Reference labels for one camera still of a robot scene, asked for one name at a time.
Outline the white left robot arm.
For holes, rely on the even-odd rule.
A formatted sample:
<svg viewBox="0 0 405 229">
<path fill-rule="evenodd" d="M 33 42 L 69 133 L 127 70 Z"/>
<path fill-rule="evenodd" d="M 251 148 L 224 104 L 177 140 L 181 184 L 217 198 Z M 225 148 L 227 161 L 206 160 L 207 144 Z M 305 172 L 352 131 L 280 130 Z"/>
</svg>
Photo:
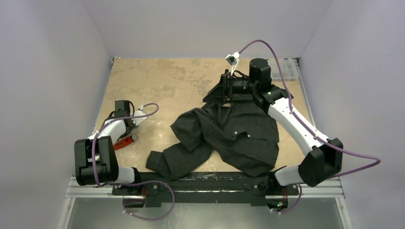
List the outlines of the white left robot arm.
<svg viewBox="0 0 405 229">
<path fill-rule="evenodd" d="M 77 140 L 74 144 L 75 177 L 81 186 L 108 183 L 124 184 L 130 195 L 142 190 L 138 170 L 120 167 L 115 150 L 136 141 L 133 131 L 148 118 L 144 107 L 135 109 L 129 100 L 115 101 L 115 109 L 93 135 Z"/>
</svg>

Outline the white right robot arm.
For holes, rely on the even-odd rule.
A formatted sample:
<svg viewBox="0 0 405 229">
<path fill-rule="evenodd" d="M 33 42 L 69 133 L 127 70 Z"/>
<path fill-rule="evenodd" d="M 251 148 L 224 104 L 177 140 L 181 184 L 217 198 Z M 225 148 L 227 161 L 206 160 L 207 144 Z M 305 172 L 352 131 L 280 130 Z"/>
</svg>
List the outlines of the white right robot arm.
<svg viewBox="0 0 405 229">
<path fill-rule="evenodd" d="M 297 183 L 315 187 L 341 171 L 342 142 L 318 131 L 290 104 L 292 96 L 287 90 L 272 84 L 271 67 L 266 59 L 252 59 L 249 74 L 241 77 L 233 75 L 238 59 L 231 56 L 227 61 L 232 69 L 225 70 L 203 102 L 223 105 L 233 101 L 237 94 L 252 95 L 253 102 L 284 127 L 305 156 L 301 164 L 282 167 L 270 174 L 268 188 L 272 193 L 280 194 L 288 185 Z"/>
</svg>

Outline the dark pinstriped button shirt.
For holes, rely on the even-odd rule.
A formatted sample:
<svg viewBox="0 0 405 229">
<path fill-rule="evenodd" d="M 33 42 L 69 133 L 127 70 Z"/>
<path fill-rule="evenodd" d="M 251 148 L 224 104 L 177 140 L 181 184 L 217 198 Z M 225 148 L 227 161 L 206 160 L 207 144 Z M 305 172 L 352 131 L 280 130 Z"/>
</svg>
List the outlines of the dark pinstriped button shirt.
<svg viewBox="0 0 405 229">
<path fill-rule="evenodd" d="M 171 125 L 178 139 L 162 152 L 151 151 L 146 168 L 174 181 L 191 173 L 213 151 L 227 164 L 258 177 L 274 169 L 279 132 L 274 118 L 250 98 L 230 106 L 207 103 L 181 114 Z"/>
</svg>

